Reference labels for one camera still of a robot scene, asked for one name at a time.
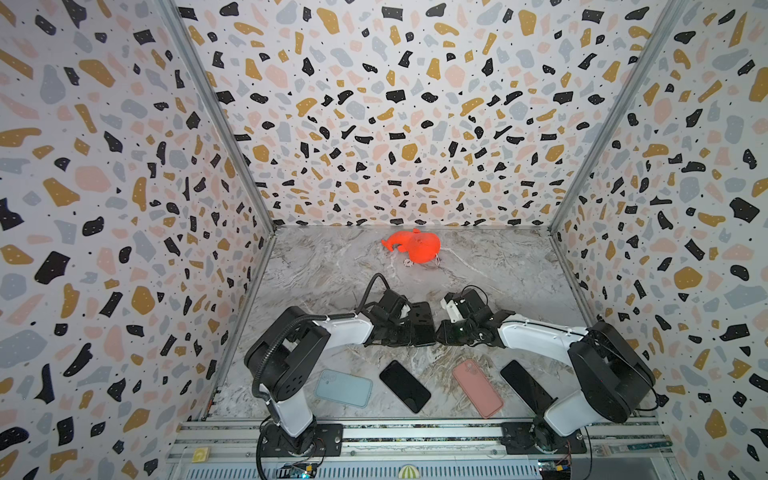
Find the black phone case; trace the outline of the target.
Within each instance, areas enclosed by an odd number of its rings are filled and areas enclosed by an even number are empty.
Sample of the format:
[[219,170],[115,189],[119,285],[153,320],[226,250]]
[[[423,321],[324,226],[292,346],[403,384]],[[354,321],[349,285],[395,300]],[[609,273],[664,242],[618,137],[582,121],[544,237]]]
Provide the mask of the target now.
[[408,346],[427,347],[436,343],[436,331],[432,310],[428,302],[416,302],[409,306],[406,325]]

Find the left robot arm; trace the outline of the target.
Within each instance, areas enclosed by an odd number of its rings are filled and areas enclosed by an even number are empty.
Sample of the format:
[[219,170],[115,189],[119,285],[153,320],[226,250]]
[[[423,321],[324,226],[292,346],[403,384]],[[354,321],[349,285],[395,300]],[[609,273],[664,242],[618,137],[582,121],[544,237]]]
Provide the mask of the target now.
[[303,387],[323,352],[348,345],[406,346],[415,313],[414,304],[391,289],[352,312],[320,315],[291,306],[249,348],[244,365],[253,377],[252,395],[265,402],[294,450],[306,450],[313,440],[316,417]]

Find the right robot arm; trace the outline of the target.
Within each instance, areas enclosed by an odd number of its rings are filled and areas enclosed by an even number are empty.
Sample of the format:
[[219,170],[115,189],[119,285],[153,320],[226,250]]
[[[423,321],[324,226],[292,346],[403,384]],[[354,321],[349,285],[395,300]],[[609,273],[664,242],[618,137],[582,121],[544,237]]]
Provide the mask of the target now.
[[552,397],[517,361],[501,370],[502,378],[533,411],[527,428],[516,426],[505,444],[556,453],[568,437],[600,420],[626,422],[649,393],[655,377],[645,362],[610,324],[566,327],[534,321],[512,311],[493,313],[476,290],[448,293],[441,301],[448,318],[436,336],[448,346],[505,347],[524,350],[570,367],[578,388]]

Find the pink phone case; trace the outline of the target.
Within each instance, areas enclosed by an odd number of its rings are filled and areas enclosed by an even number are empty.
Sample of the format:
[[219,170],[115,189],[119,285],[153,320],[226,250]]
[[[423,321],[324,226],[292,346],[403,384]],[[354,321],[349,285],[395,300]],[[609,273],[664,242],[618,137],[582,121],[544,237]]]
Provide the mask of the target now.
[[488,419],[503,408],[501,396],[474,360],[457,365],[452,375],[482,418]]

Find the light blue phone case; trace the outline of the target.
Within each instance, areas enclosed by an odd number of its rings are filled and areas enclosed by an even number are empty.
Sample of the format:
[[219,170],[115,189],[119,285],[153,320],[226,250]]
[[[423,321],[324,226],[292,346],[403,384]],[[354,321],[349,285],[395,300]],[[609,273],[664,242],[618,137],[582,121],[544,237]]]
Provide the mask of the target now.
[[335,370],[321,372],[315,387],[315,396],[327,401],[364,408],[368,405],[373,383],[367,378]]

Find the black smartphone centre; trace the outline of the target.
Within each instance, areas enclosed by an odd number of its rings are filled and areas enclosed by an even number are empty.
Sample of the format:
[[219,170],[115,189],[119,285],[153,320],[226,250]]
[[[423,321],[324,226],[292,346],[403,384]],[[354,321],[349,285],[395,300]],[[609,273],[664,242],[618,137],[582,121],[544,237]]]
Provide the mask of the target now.
[[414,413],[419,413],[431,399],[430,391],[400,362],[391,361],[379,379]]

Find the black smartphone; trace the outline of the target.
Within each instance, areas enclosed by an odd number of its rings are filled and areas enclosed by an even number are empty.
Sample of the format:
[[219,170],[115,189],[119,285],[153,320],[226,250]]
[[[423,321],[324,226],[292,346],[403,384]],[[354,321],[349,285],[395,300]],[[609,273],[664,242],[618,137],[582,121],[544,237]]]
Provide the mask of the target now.
[[419,413],[431,399],[430,391],[400,362],[391,361],[379,379],[414,413]]
[[543,416],[554,403],[553,397],[518,361],[508,363],[500,375],[536,415]]

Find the black smartphone right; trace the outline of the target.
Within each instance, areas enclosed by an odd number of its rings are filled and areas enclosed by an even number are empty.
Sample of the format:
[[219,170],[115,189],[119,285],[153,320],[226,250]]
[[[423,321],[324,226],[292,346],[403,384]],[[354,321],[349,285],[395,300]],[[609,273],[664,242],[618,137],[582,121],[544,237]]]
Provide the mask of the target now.
[[553,397],[518,361],[508,363],[500,375],[536,415],[543,416],[554,403]]

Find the red plush whale toy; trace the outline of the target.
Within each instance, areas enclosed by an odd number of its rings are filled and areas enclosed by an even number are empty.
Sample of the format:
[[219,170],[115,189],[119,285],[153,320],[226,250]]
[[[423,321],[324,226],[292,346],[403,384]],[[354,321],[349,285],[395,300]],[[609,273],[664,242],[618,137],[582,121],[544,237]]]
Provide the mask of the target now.
[[398,231],[381,241],[390,252],[404,252],[413,264],[426,264],[436,260],[441,250],[441,241],[434,233],[419,229]]

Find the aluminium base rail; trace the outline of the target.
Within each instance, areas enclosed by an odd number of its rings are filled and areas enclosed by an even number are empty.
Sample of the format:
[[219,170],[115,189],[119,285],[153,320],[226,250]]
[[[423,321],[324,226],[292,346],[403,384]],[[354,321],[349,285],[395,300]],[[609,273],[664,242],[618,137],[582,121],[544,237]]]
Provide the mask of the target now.
[[183,424],[167,479],[682,479],[653,418],[597,423],[557,452],[525,447],[521,418],[330,419],[290,455],[253,421]]

